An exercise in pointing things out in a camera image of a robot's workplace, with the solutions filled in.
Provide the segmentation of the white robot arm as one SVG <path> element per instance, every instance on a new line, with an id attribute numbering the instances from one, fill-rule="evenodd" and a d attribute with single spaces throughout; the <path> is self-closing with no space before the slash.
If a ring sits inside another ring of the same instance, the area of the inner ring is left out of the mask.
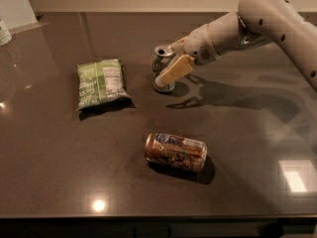
<path id="1" fill-rule="evenodd" d="M 240 0 L 238 10 L 205 24 L 186 37 L 155 48 L 153 87 L 170 92 L 197 65 L 232 52 L 277 44 L 317 90 L 317 27 L 289 0 Z"/>

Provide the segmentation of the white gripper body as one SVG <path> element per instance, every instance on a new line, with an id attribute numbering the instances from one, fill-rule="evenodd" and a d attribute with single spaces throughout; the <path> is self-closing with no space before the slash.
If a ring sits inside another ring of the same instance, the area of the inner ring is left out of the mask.
<path id="1" fill-rule="evenodd" d="M 185 52 L 194 58 L 197 65 L 204 65 L 218 59 L 209 25 L 205 24 L 192 31 L 183 44 Z"/>

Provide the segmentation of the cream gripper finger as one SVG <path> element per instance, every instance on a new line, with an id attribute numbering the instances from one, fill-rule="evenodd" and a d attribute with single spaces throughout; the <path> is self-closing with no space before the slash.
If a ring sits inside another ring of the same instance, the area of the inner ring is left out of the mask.
<path id="1" fill-rule="evenodd" d="M 165 87 L 189 74 L 193 67 L 194 58 L 190 55 L 182 55 L 158 75 L 155 79 L 155 84 L 158 87 Z"/>
<path id="2" fill-rule="evenodd" d="M 182 56 L 186 54 L 186 51 L 184 50 L 184 42 L 186 38 L 179 39 L 171 44 L 168 45 L 168 47 L 173 51 L 173 53 L 177 56 Z"/>

